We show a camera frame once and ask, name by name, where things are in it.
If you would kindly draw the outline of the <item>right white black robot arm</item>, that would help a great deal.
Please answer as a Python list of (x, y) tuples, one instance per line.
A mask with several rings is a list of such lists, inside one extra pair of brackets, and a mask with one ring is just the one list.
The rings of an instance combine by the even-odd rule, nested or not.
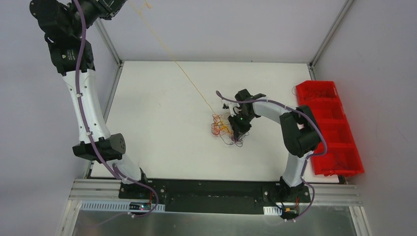
[(224, 99), (223, 109), (230, 111), (227, 120), (234, 141), (249, 132), (251, 121), (255, 118), (265, 117), (280, 125), (288, 158), (276, 192), (269, 196), (277, 196), (287, 202), (296, 198), (304, 188), (303, 175), (308, 159), (324, 139), (310, 107), (291, 108), (268, 99), (262, 93), (251, 95), (243, 89), (234, 100)]

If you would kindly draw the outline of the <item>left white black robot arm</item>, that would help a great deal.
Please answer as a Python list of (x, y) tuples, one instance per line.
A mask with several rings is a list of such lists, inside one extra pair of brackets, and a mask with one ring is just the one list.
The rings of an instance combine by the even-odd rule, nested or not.
[(138, 199), (149, 195), (143, 170), (126, 154), (122, 134), (111, 134), (103, 117), (95, 88), (95, 65), (87, 29), (98, 19), (110, 20), (123, 7), (122, 0), (32, 0), (30, 13), (44, 32), (52, 64), (70, 92), (78, 122), (79, 143), (75, 156), (102, 164), (124, 184), (132, 184)]

